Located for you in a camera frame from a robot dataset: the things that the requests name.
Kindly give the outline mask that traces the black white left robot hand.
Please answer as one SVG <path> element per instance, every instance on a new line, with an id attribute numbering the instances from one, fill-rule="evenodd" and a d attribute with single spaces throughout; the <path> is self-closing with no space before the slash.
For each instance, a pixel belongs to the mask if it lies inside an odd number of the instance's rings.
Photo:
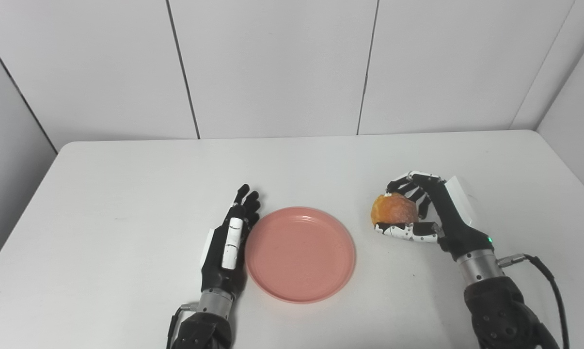
<path id="1" fill-rule="evenodd" d="M 256 190 L 251 190 L 247 184 L 237 190 L 225 219 L 213 232 L 205 262 L 201 268 L 201 291 L 217 288 L 231 294 L 234 298 L 241 294 L 247 281 L 247 272 L 244 270 L 247 238 L 259 220 L 260 207 L 259 193 Z M 239 235 L 236 267 L 227 269 L 222 266 L 222 261 L 228 226 L 232 218 L 242 221 L 242 230 Z"/>

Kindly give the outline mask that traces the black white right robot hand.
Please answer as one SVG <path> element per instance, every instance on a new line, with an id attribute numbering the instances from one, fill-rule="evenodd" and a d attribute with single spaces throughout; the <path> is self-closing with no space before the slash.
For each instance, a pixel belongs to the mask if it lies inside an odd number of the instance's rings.
<path id="1" fill-rule="evenodd" d="M 467 184 L 460 177 L 407 172 L 392 180 L 371 208 L 374 229 L 385 236 L 437 243 L 453 260 L 495 250 L 482 231 Z"/>

